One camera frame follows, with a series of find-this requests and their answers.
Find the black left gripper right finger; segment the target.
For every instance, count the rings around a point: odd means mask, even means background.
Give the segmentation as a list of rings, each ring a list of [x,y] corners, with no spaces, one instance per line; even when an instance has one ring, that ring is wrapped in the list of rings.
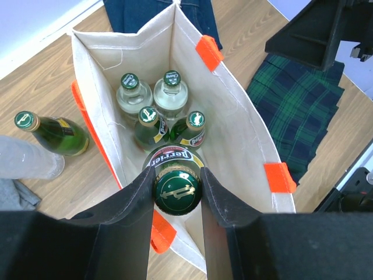
[[[371,192],[332,192],[314,213],[261,213],[201,175],[209,279],[372,278]]]

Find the beige canvas tote bag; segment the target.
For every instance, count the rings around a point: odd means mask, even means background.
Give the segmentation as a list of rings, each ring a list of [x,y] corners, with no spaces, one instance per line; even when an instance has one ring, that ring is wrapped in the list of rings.
[[[161,29],[72,30],[71,40],[73,96],[119,188],[140,173],[146,158],[115,98],[121,76],[133,72],[154,85],[176,70],[189,89],[187,109],[206,116],[199,153],[218,181],[260,212],[295,212],[295,182],[262,117],[223,63],[213,38],[199,33],[180,9]]]

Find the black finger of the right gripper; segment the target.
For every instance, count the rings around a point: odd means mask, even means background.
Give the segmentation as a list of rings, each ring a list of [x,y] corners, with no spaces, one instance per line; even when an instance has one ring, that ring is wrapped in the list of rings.
[[[266,42],[265,52],[325,71],[341,41],[358,43],[351,57],[372,57],[372,1],[311,1]]]

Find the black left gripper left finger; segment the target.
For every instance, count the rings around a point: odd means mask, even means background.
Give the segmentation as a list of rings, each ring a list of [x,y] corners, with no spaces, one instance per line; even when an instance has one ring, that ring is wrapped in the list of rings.
[[[155,170],[70,219],[1,212],[2,279],[145,279]]]

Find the clear plastic water bottle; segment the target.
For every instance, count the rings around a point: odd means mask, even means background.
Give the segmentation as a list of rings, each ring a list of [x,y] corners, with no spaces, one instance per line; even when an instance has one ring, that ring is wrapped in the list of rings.
[[[64,167],[65,159],[61,155],[15,137],[1,136],[2,179],[52,180]]]

